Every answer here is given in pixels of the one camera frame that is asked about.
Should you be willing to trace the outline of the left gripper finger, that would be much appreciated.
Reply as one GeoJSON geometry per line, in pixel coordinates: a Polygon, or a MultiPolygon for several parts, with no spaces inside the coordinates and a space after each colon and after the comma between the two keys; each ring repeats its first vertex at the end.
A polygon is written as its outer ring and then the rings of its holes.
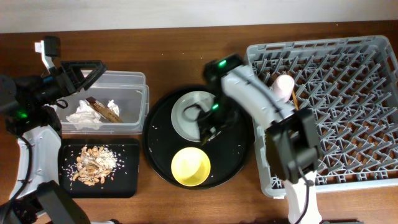
{"type": "Polygon", "coordinates": [[[97,81],[97,79],[99,79],[99,77],[103,75],[103,74],[95,75],[93,73],[92,74],[89,73],[86,77],[84,77],[83,72],[77,68],[74,68],[74,73],[77,78],[77,81],[75,83],[76,92],[80,92],[82,89],[84,90],[89,89],[92,86],[92,84],[94,84],[94,82],[97,81]]]}
{"type": "Polygon", "coordinates": [[[104,73],[104,63],[100,60],[75,60],[75,61],[61,61],[62,68],[67,71],[68,69],[77,68],[79,70],[89,70],[90,74],[104,73]]]}

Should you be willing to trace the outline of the gold coffee sachet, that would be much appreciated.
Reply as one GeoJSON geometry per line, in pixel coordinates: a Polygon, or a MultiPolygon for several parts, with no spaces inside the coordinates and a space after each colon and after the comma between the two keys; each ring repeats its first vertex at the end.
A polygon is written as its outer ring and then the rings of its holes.
{"type": "Polygon", "coordinates": [[[93,108],[97,113],[99,113],[102,117],[106,118],[112,123],[123,123],[121,118],[114,113],[111,109],[105,107],[101,102],[93,97],[88,97],[85,99],[89,106],[93,108]]]}

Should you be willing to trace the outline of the grey round plate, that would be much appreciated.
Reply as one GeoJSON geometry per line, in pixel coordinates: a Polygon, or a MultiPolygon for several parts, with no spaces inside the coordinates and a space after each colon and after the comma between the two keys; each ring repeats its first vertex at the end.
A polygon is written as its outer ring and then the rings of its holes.
{"type": "Polygon", "coordinates": [[[182,95],[174,104],[171,122],[174,130],[184,139],[199,142],[197,118],[201,112],[209,112],[215,96],[207,91],[191,91],[182,95]]]}

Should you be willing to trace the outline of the white tissue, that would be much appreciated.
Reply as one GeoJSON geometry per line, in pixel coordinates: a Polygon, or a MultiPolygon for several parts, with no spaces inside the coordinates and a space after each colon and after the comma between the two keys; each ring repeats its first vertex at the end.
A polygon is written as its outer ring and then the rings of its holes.
{"type": "MultiPolygon", "coordinates": [[[[66,116],[66,120],[69,123],[94,125],[101,124],[103,123],[102,119],[106,119],[102,117],[99,113],[97,113],[93,108],[91,108],[86,100],[80,100],[79,104],[79,107],[73,114],[66,116]]],[[[119,116],[119,106],[116,105],[113,100],[109,101],[108,105],[105,107],[111,109],[119,116]]]]}

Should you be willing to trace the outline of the yellow bowl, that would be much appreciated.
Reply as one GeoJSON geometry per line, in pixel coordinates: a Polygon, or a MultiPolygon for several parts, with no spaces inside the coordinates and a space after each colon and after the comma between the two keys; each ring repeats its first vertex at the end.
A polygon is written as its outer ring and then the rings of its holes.
{"type": "Polygon", "coordinates": [[[207,154],[196,147],[179,150],[170,165],[174,179],[186,187],[202,184],[209,176],[211,162],[207,154]]]}

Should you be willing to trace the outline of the pink plastic cup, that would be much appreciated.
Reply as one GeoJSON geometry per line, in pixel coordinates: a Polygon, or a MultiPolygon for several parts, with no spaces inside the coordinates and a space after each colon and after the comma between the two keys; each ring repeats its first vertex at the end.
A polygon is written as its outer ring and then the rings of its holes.
{"type": "Polygon", "coordinates": [[[279,75],[272,84],[273,93],[283,101],[288,102],[292,96],[295,81],[290,75],[279,75]]]}

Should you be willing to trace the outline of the wooden chopstick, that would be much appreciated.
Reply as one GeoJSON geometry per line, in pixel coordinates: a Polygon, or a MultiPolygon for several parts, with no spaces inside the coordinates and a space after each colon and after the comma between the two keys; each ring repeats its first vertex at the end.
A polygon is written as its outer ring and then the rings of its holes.
{"type": "Polygon", "coordinates": [[[200,144],[203,146],[205,145],[211,138],[210,137],[204,137],[200,139],[200,144]]]}
{"type": "Polygon", "coordinates": [[[292,101],[294,103],[295,109],[298,111],[299,110],[299,104],[298,104],[297,97],[296,97],[296,94],[295,94],[294,91],[292,92],[292,101]]]}

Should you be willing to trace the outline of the food scraps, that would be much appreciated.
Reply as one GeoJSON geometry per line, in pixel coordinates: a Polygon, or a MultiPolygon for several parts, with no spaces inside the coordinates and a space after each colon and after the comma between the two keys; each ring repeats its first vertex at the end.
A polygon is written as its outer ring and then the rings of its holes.
{"type": "Polygon", "coordinates": [[[114,180],[115,172],[124,167],[119,156],[107,145],[85,145],[66,169],[67,177],[72,182],[79,181],[87,186],[104,184],[107,179],[114,180]]]}

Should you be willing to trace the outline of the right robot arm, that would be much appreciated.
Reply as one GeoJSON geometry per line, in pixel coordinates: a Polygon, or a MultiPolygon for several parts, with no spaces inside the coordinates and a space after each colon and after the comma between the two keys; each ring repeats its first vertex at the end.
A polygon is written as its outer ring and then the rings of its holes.
{"type": "Polygon", "coordinates": [[[235,106],[243,108],[265,131],[266,159],[283,181],[290,223],[321,223],[315,189],[320,139],[310,108],[296,110],[253,73],[238,54],[205,64],[203,78],[213,105],[197,118],[200,142],[231,127],[235,106]]]}

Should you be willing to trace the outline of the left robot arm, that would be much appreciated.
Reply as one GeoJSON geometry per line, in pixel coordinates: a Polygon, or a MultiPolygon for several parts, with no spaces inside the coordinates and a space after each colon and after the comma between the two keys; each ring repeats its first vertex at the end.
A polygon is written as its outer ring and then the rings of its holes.
{"type": "Polygon", "coordinates": [[[9,201],[1,205],[1,223],[33,223],[41,214],[53,223],[89,223],[58,184],[62,125],[53,106],[66,108],[66,96],[89,89],[105,71],[102,61],[91,60],[51,65],[46,77],[1,76],[1,114],[21,150],[19,177],[9,201]]]}

